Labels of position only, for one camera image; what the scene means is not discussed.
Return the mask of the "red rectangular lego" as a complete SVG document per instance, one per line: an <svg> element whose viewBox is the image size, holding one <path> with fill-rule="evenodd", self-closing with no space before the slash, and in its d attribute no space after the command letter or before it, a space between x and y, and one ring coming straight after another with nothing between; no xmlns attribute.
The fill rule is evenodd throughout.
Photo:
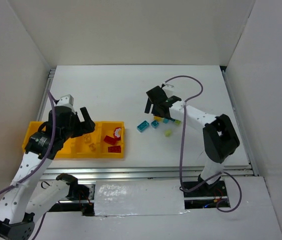
<svg viewBox="0 0 282 240"><path fill-rule="evenodd" d="M111 146L115 146L117 143L117 139L114 137L111 137L109 135L106 135L103 139L103 141Z"/></svg>

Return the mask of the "red arched lego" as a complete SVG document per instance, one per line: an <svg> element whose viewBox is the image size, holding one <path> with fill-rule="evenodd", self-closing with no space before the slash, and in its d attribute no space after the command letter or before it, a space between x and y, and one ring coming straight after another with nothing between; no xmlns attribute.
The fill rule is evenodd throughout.
<svg viewBox="0 0 282 240"><path fill-rule="evenodd" d="M117 140L120 140L122 136L122 128L116 127L113 131L113 137Z"/></svg>

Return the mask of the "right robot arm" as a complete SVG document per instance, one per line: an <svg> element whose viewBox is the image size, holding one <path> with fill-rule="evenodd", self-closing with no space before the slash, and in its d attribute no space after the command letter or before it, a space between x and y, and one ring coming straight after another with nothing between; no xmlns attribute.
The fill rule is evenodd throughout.
<svg viewBox="0 0 282 240"><path fill-rule="evenodd" d="M197 189L212 189L221 178L224 161L240 146L240 140L234 125L226 114L219 116L203 112L188 105L188 101L200 96L203 89L196 95L185 100L171 95L168 96L166 85L155 86L146 92L148 100L145 112L156 117L169 120L182 120L182 134L179 157L180 189L185 193ZM200 131L203 136L203 145L208 161L198 176L198 185L186 188L183 182L183 160L186 140L186 127Z"/></svg>

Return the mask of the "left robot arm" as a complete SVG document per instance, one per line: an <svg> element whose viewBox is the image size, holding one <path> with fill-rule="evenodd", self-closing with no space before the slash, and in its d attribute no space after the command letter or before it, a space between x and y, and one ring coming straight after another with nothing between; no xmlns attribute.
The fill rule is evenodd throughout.
<svg viewBox="0 0 282 240"><path fill-rule="evenodd" d="M61 173L51 186L32 198L43 173L69 138L81 137L95 130L95 123L85 107L80 108L84 121L68 106L51 109L48 121L30 136L20 167L9 187L0 191L0 237L27 240L37 221L59 200L84 200L90 189L73 175Z"/></svg>

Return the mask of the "yellow lego brick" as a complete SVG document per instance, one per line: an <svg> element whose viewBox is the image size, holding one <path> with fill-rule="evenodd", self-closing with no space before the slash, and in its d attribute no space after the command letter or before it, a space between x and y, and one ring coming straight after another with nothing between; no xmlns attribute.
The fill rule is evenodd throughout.
<svg viewBox="0 0 282 240"><path fill-rule="evenodd" d="M85 144L88 144L91 142L90 134L84 134L82 137L83 137L83 141Z"/></svg>

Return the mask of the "blue two-by-two lego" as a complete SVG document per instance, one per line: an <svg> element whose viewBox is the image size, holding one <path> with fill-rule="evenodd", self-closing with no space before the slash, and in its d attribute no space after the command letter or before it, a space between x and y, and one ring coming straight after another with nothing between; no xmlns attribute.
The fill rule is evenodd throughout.
<svg viewBox="0 0 282 240"><path fill-rule="evenodd" d="M156 129L156 128L159 126L159 122L156 121L156 120L154 120L154 121L151 122L151 126L152 126L154 129Z"/></svg>

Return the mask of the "yellow rounded lego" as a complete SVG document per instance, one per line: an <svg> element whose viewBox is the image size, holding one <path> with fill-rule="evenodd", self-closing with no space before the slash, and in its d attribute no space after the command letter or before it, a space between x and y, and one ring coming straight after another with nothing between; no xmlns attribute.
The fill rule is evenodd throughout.
<svg viewBox="0 0 282 240"><path fill-rule="evenodd" d="M158 117L158 116L154 116L153 119L157 122L161 122L162 121L162 118L161 117Z"/></svg>

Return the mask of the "light blue small lego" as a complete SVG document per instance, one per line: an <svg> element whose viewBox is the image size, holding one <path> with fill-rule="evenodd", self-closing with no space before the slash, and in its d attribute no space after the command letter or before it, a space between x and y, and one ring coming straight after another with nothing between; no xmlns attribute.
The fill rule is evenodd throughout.
<svg viewBox="0 0 282 240"><path fill-rule="evenodd" d="M163 123L167 124L168 122L169 122L168 119L166 119L166 118L163 119Z"/></svg>

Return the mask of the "red yellow lego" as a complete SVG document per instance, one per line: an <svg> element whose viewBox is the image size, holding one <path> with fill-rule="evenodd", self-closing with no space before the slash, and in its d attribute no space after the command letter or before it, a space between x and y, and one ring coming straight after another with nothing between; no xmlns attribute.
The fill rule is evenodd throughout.
<svg viewBox="0 0 282 240"><path fill-rule="evenodd" d="M121 148L120 145L109 146L108 147L108 152L109 153L121 153L122 152L122 148Z"/></svg>

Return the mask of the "light green lego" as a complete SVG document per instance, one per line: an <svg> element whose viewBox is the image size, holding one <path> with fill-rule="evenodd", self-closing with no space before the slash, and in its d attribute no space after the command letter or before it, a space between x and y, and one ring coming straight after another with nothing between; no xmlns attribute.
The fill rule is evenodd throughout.
<svg viewBox="0 0 282 240"><path fill-rule="evenodd" d="M180 120L176 120L176 121L175 121L175 124L178 125L178 126L179 126L181 123L182 123L182 122L181 122Z"/></svg>

